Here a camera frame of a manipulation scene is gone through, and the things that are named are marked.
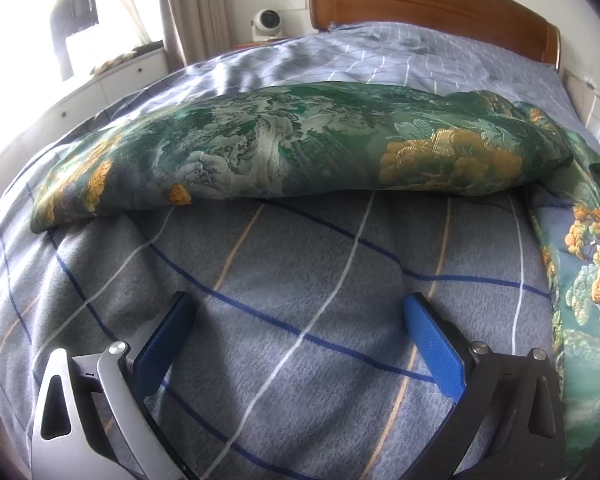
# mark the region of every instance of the bed frame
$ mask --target bed frame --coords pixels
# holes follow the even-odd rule
[[[311,23],[405,22],[484,41],[534,61],[560,61],[558,28],[513,0],[309,0]]]

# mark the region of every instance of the window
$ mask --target window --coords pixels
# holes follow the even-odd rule
[[[55,2],[0,0],[0,152],[61,89],[49,27]]]
[[[66,38],[98,24],[95,0],[57,0],[51,11],[50,28],[62,80],[74,75]]]
[[[135,46],[162,39],[159,0],[95,0],[98,24],[66,38],[76,75]]]

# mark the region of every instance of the white stripe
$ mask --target white stripe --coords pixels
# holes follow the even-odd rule
[[[331,63],[333,63],[334,61],[336,61],[338,58],[341,58],[342,56],[344,56],[349,51],[349,47],[350,47],[350,45],[347,45],[347,47],[344,49],[343,53],[338,54],[336,57],[334,57],[333,59],[331,59],[331,61],[328,61],[324,65],[322,65],[322,66],[316,66],[316,67],[311,67],[311,68],[308,68],[307,70],[305,70],[304,72],[302,72],[301,74],[293,74],[293,75],[291,75],[289,77],[285,77],[284,79],[273,83],[273,85],[271,85],[271,86],[275,86],[278,83],[282,83],[282,82],[285,82],[285,81],[291,81],[292,79],[294,79],[296,77],[302,77],[303,75],[307,75],[312,70],[316,70],[318,68],[325,68],[325,67],[329,66]]]
[[[46,340],[42,343],[42,346],[40,346],[40,348],[38,349],[38,351],[36,352],[35,357],[33,358],[33,363],[35,363],[38,358],[40,357],[40,354],[42,354],[42,351],[46,348],[46,346],[51,343],[56,336],[58,336],[59,333],[62,332],[62,330],[65,329],[65,327],[72,322],[72,320],[74,320],[74,318],[81,313],[81,311],[84,310],[84,308],[87,306],[87,303],[91,303],[91,301],[96,300],[96,298],[102,294],[105,289],[111,284],[111,282],[113,282],[113,280],[115,280],[117,278],[117,276],[120,274],[120,272],[123,271],[123,269],[128,265],[128,263],[131,261],[131,259],[136,256],[136,254],[138,254],[140,251],[142,251],[142,249],[144,249],[145,247],[147,247],[150,244],[153,244],[158,238],[160,238],[160,235],[162,234],[162,232],[164,231],[164,228],[167,226],[167,220],[169,220],[169,217],[171,216],[171,213],[173,212],[173,207],[171,209],[169,209],[169,212],[167,213],[167,215],[164,217],[164,222],[162,222],[162,227],[160,228],[160,230],[158,231],[158,234],[155,235],[151,240],[138,245],[138,247],[136,247],[133,251],[131,251],[131,254],[129,254],[129,256],[126,257],[126,260],[122,263],[122,265],[120,266],[120,268],[113,273],[113,275],[105,282],[105,284],[100,288],[100,290],[98,292],[96,292],[93,296],[91,296],[90,298],[88,298],[83,304],[81,304],[81,306],[78,308],[78,310],[76,310],[73,314],[71,314],[71,316],[68,317],[68,319],[62,323],[62,325],[60,325],[52,334],[51,336],[49,336],[48,338],[46,338]]]
[[[267,389],[269,388],[269,386],[271,385],[273,380],[276,378],[276,375],[279,373],[280,370],[282,370],[282,367],[285,365],[285,363],[289,360],[289,358],[294,354],[294,352],[301,345],[302,341],[304,340],[304,337],[307,335],[309,330],[311,330],[311,328],[314,326],[315,322],[318,321],[318,318],[320,317],[320,315],[325,311],[327,306],[329,306],[331,301],[333,301],[333,298],[336,297],[336,294],[340,290],[340,287],[342,286],[342,283],[344,282],[344,279],[346,278],[347,273],[349,272],[349,268],[351,267],[353,257],[356,254],[356,248],[358,247],[358,241],[360,240],[362,231],[365,228],[366,218],[369,216],[369,212],[371,211],[371,205],[374,202],[375,194],[376,194],[375,191],[371,192],[371,196],[369,197],[369,202],[366,204],[365,214],[362,217],[362,222],[360,222],[360,227],[358,228],[356,237],[353,240],[353,247],[351,248],[349,257],[347,259],[347,263],[344,266],[344,269],[342,271],[342,274],[340,275],[340,279],[338,280],[336,287],[333,289],[332,293],[329,295],[327,300],[322,304],[320,309],[318,309],[318,312],[316,312],[315,315],[311,318],[311,321],[309,322],[309,324],[304,327],[304,330],[302,330],[302,332],[298,336],[298,339],[296,339],[296,342],[293,344],[293,346],[285,353],[285,355],[282,357],[282,359],[280,359],[280,362],[276,365],[276,367],[273,368],[273,371],[271,372],[269,377],[267,377],[267,380],[264,381],[264,383],[262,384],[262,386],[260,387],[258,392],[255,394],[253,399],[251,399],[251,402],[247,406],[247,409],[245,410],[244,415],[242,416],[242,420],[240,421],[240,424],[238,425],[238,429],[235,430],[234,436],[232,436],[229,440],[226,441],[226,443],[224,444],[224,447],[222,448],[222,451],[218,454],[218,456],[213,461],[213,463],[209,466],[209,468],[200,477],[200,480],[206,480],[209,477],[209,475],[213,472],[213,470],[218,466],[218,464],[222,462],[222,459],[226,456],[226,454],[231,449],[231,446],[234,444],[234,442],[238,439],[238,437],[242,433],[242,429],[244,428],[244,425],[247,422],[247,418],[249,417],[249,414],[251,413],[251,410],[255,406],[256,402],[258,402],[260,397],[262,397],[264,395],[264,393],[267,391]]]
[[[525,292],[525,259],[522,251],[522,234],[520,234],[520,222],[518,221],[518,215],[516,214],[516,208],[513,206],[513,200],[509,195],[509,203],[511,204],[511,211],[513,211],[513,218],[516,220],[516,229],[518,230],[518,247],[520,248],[520,293],[518,294],[518,306],[516,307],[516,315],[513,318],[513,327],[511,329],[511,354],[516,354],[516,327],[518,325],[518,316],[520,315],[520,307],[522,306],[522,295]]]
[[[323,45],[323,46],[319,46],[319,47],[318,47],[318,49],[317,49],[317,50],[316,50],[314,53],[312,53],[312,54],[309,54],[308,56],[294,56],[293,60],[294,60],[294,61],[298,61],[298,60],[300,60],[300,59],[311,59],[312,57],[315,57],[315,56],[317,56],[318,52],[320,52],[320,51],[322,51],[322,50],[325,50],[325,49],[327,49],[328,47],[331,47],[331,46],[335,46],[335,47],[338,47],[338,48],[340,47],[340,45],[339,45],[339,44],[337,44],[337,43],[333,43],[333,42],[332,42],[332,43],[330,43],[330,44],[326,44],[326,45]],[[272,65],[272,66],[271,66],[271,67],[269,67],[269,68],[267,68],[266,70],[264,70],[264,71],[263,71],[263,72],[261,72],[260,74],[258,74],[258,77],[259,77],[259,78],[261,78],[261,79],[264,77],[264,75],[265,75],[267,72],[270,72],[271,70],[273,70],[273,69],[276,69],[276,68],[278,68],[278,67],[280,66],[280,60],[279,60],[277,57],[273,57],[272,59],[266,59],[266,60],[264,60],[264,61],[265,61],[265,62],[269,62],[269,63],[271,63],[271,65]],[[252,69],[253,69],[253,66],[247,66],[247,67],[243,67],[243,68],[238,68],[238,69],[236,69],[236,71],[235,71],[235,72],[236,72],[236,73],[243,73],[243,72],[250,73]]]
[[[382,68],[384,66],[384,56],[382,56],[382,63],[380,65],[380,68]],[[378,67],[376,67],[374,69],[374,73],[373,75],[367,80],[367,83],[371,83],[372,79],[376,77],[376,72],[378,72]]]
[[[424,68],[426,68],[429,71],[429,78],[433,79],[433,72],[429,68],[429,56],[430,55],[431,54],[430,54],[430,50],[429,50],[429,45],[427,45],[427,57],[425,57],[425,59],[424,59]]]
[[[349,70],[351,70],[353,67],[355,67],[355,66],[356,66],[356,65],[357,65],[357,64],[358,64],[360,61],[362,61],[363,59],[365,59],[365,52],[366,52],[366,50],[363,50],[363,51],[362,51],[362,57],[361,57],[359,60],[357,60],[357,61],[354,61],[354,62],[353,62],[353,65],[351,65],[349,68],[347,68],[347,69],[345,70],[345,73],[349,72]]]
[[[409,60],[411,57],[407,58],[407,72],[404,75],[404,84],[402,86],[407,86],[407,79],[409,79]]]

